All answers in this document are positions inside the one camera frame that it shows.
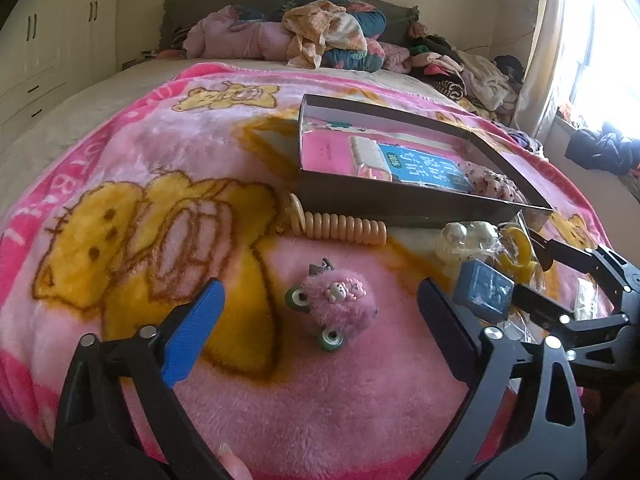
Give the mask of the left hand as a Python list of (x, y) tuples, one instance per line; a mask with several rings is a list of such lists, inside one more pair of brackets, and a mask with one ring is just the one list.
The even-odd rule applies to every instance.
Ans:
[(222, 442), (217, 448), (216, 455), (221, 465), (234, 480), (253, 480), (248, 467), (236, 456), (228, 443)]

